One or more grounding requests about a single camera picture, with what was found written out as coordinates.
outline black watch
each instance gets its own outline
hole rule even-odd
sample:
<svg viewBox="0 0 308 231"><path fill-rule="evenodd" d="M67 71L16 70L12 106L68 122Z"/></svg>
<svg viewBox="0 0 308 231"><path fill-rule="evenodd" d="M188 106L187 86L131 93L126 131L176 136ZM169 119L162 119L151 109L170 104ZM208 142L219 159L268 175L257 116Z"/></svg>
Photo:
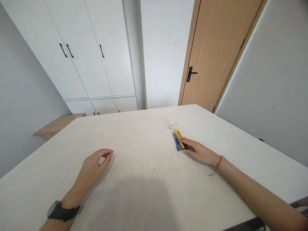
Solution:
<svg viewBox="0 0 308 231"><path fill-rule="evenodd" d="M48 209L47 218L63 220L64 222L73 219L78 211L80 206L75 209L63 209L61 208L61 201L55 201L52 206Z"/></svg>

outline cabinet door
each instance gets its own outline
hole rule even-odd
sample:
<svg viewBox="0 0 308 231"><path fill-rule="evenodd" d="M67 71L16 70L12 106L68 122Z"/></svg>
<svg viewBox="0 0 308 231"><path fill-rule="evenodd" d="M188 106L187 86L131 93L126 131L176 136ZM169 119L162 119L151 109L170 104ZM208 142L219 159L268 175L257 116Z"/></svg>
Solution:
<svg viewBox="0 0 308 231"><path fill-rule="evenodd" d="M111 96L84 0L45 2L89 97Z"/></svg>
<svg viewBox="0 0 308 231"><path fill-rule="evenodd" d="M95 110L100 115L102 114L110 114L117 113L118 110L116 108L116 103L114 99L95 99L91 100Z"/></svg>
<svg viewBox="0 0 308 231"><path fill-rule="evenodd" d="M1 3L61 96L88 97L44 1L1 0Z"/></svg>
<svg viewBox="0 0 308 231"><path fill-rule="evenodd" d="M113 95L135 94L122 0L85 0Z"/></svg>
<svg viewBox="0 0 308 231"><path fill-rule="evenodd" d="M93 116L97 114L91 100L69 101L65 103L73 114L85 113L86 116Z"/></svg>
<svg viewBox="0 0 308 231"><path fill-rule="evenodd" d="M137 111L136 97L115 98L115 104L119 112Z"/></svg>

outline door frame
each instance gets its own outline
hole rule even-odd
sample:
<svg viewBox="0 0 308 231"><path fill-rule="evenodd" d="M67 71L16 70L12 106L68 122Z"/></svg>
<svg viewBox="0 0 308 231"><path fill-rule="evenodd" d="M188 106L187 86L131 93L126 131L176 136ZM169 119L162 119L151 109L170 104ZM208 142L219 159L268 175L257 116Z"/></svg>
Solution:
<svg viewBox="0 0 308 231"><path fill-rule="evenodd" d="M230 79L236 69L236 66L238 64L238 61L240 60L244 50L245 50L245 47L246 45L248 44L248 41L251 37L251 34L260 18L260 15L266 5L268 0L263 0L260 4L260 7L257 11L257 14L255 16L255 19L248 31L248 34L246 36L246 40L245 40L245 43L243 45L243 47L240 49L239 51L239 54L236 58L236 61L233 65L233 68L227 78L227 81L226 81L226 84L224 86L224 89L222 90L221 94L220 94L220 97L214 107L214 110L213 110L213 113L216 112L217 110L217 105L219 105L221 99L222 99L222 96L224 95L225 91L226 91L226 88L230 82ZM195 35L195 30L196 30L196 25L197 25L197 20L198 20L198 14L199 14L199 8L200 8L200 4L201 4L201 0L195 0L195 3L194 3L194 6L193 6L193 12L192 12L192 22L191 22L191 25L190 25L190 31L189 31L189 38L188 38L188 43L187 43L187 50L186 50L186 57L185 57L185 63L184 63L184 70L183 70L183 76L182 76L182 82L181 82L181 88L180 88L180 96L179 96L179 101L178 101L178 106L180 106L182 104L182 99L183 99L183 94L184 94L184 87L185 87L185 83L186 83L186 78L187 78L187 73L188 73L188 65L189 65L189 60L190 60L190 55L191 55L191 52L192 52L192 47L193 47L193 39L194 39L194 35Z"/></svg>

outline wrist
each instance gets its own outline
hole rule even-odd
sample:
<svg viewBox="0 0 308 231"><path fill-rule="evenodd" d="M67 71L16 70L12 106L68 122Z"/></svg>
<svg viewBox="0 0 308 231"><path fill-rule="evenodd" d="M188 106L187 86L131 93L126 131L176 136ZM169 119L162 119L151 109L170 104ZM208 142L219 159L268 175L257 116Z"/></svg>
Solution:
<svg viewBox="0 0 308 231"><path fill-rule="evenodd" d="M213 152L213 157L212 157L212 160L211 160L210 164L213 165L213 166L217 166L217 164L219 163L220 159L221 159L221 156L218 155L217 153Z"/></svg>
<svg viewBox="0 0 308 231"><path fill-rule="evenodd" d="M87 192L78 189L76 186L73 186L61 200L61 207L63 209L77 208L86 194Z"/></svg>

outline skin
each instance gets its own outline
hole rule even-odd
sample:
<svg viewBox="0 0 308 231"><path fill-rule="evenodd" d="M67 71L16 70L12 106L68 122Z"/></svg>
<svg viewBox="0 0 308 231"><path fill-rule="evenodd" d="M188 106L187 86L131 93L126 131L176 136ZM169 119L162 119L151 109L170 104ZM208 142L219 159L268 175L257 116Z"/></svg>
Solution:
<svg viewBox="0 0 308 231"><path fill-rule="evenodd" d="M191 150L184 153L201 163L216 166L221 156L203 146L199 142L182 137L181 142L189 146ZM113 151L101 149L87 157L83 162L80 173L74 186L67 192L61 201L62 208L77 208L89 190L97 183L111 161ZM105 161L98 163L101 157ZM308 230L308 219L289 204L264 188L255 180L236 168L227 159L222 159L218 170L225 175L234 187L240 192L256 214L273 231ZM61 220L47 219L40 231L68 230L73 220L63 222Z"/></svg>
<svg viewBox="0 0 308 231"><path fill-rule="evenodd" d="M61 207L64 209L77 208L90 189L98 182L108 167L113 151L111 149L100 149L87 157L73 187L61 200ZM104 162L100 165L98 161L104 157ZM47 219L40 231L68 230L73 220L63 222L62 220Z"/></svg>
<svg viewBox="0 0 308 231"><path fill-rule="evenodd" d="M194 151L184 150L184 153L202 163L216 166L221 159L221 156L199 142L185 137L181 138L181 142L194 149ZM227 159L222 159L218 170L228 178L271 230L308 230L308 219L306 217L247 176Z"/></svg>

